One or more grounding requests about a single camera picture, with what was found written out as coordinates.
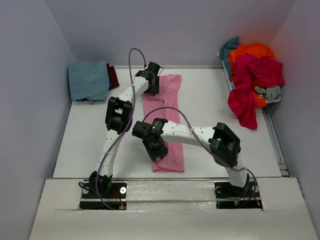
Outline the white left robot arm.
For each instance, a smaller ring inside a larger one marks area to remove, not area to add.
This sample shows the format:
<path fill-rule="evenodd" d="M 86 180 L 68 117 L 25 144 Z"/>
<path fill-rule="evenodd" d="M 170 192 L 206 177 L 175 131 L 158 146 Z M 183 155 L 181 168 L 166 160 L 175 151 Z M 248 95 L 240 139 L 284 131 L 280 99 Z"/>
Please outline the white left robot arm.
<path fill-rule="evenodd" d="M 110 97 L 107 103 L 105 124 L 106 137 L 100 160 L 89 176 L 88 188 L 100 198 L 110 194 L 114 162 L 121 140 L 130 129 L 137 98 L 142 94 L 159 93 L 160 65 L 150 62 L 131 79 L 131 85 L 119 96 Z"/>

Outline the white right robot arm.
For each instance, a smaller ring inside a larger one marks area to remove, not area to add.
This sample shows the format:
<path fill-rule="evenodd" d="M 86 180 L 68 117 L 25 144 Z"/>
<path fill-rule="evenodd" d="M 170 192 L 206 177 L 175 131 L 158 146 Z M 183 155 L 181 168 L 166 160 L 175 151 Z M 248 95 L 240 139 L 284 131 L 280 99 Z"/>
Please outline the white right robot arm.
<path fill-rule="evenodd" d="M 171 143 L 203 147 L 218 165 L 225 168 L 230 190 L 235 196 L 242 196 L 249 189 L 250 177 L 240 159 L 241 141 L 222 122 L 213 127 L 189 127 L 155 118 L 152 123 L 137 121 L 132 135 L 142 140 L 153 162 L 163 160 L 175 150 L 169 147 Z"/>

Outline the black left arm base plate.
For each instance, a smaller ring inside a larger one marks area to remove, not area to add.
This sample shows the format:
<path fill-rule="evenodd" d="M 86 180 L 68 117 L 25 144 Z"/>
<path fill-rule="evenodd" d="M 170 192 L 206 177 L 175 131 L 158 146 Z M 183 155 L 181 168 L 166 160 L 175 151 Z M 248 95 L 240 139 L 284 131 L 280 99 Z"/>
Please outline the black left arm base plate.
<path fill-rule="evenodd" d="M 121 210 L 127 209 L 127 182 L 115 181 L 106 191 L 99 190 L 97 196 L 95 186 L 91 187 L 87 180 L 78 183 L 81 188 L 79 208 L 82 210 Z"/>

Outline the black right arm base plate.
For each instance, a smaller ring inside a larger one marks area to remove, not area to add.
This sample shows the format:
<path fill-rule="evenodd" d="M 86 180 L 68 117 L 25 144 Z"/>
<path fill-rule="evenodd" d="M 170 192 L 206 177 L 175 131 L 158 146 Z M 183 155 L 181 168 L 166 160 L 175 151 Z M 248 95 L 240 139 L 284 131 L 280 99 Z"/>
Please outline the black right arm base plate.
<path fill-rule="evenodd" d="M 245 188 L 231 185 L 228 181 L 214 183 L 214 195 L 218 210 L 263 209 L 259 186 L 249 181 Z"/>

